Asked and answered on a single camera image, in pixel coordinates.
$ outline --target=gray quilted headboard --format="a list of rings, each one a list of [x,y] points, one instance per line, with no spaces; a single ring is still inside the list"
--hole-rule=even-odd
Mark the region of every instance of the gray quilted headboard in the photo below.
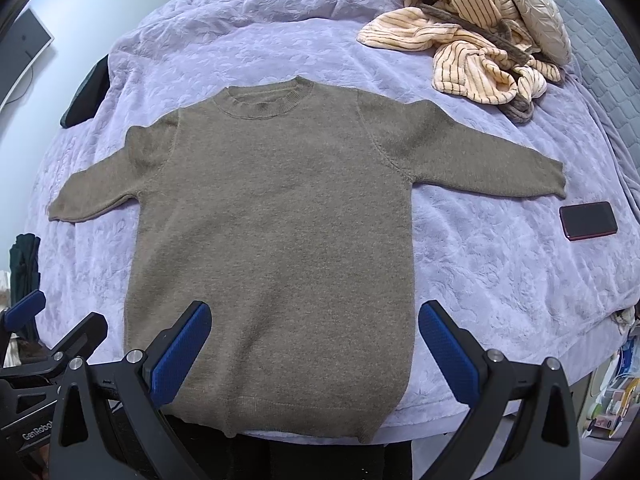
[[[604,108],[640,171],[640,64],[596,0],[555,0],[571,37],[582,83]]]

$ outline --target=cable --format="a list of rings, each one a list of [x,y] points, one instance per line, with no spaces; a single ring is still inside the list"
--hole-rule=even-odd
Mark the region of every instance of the cable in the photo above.
[[[29,69],[31,70],[31,79],[29,79],[29,84],[27,85],[27,88],[25,88],[24,92],[18,95],[18,97],[11,99],[10,101],[7,101],[6,104],[10,105],[11,103],[15,103],[18,99],[22,99],[24,95],[27,93],[27,90],[29,90],[31,83],[33,83],[33,65],[31,65]]]

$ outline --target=striped clothing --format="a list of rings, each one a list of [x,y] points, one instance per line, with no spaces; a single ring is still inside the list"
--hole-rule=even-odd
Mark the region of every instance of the striped clothing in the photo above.
[[[421,1],[404,0],[404,9],[377,17],[360,31],[358,41],[401,51],[436,46],[433,87],[482,104],[503,105],[517,96],[530,103],[546,91],[546,80],[560,81],[557,66],[533,56],[525,66],[515,66],[507,51],[479,34],[425,15],[415,7]],[[506,25],[511,43],[523,51],[539,51],[512,0],[438,0],[434,6],[494,33]]]

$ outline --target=brown sweater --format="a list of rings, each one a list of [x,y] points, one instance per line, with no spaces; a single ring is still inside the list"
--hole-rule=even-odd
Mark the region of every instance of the brown sweater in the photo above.
[[[297,77],[132,127],[122,149],[71,176],[49,218],[140,202],[126,349],[192,300],[210,305],[212,332],[173,413],[228,436],[368,442],[412,362],[414,182],[564,196],[562,164],[434,103]]]

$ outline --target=ribbed neckline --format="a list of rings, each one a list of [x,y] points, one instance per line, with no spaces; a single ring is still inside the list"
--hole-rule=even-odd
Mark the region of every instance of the ribbed neckline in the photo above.
[[[290,91],[273,101],[267,101],[269,94]],[[296,76],[289,81],[282,83],[272,83],[261,86],[229,86],[220,91],[214,97],[216,104],[226,113],[234,117],[246,119],[267,119],[285,114],[296,106],[302,99],[307,97],[314,89],[313,81]],[[244,96],[264,95],[265,100],[257,103],[247,103],[242,101]]]

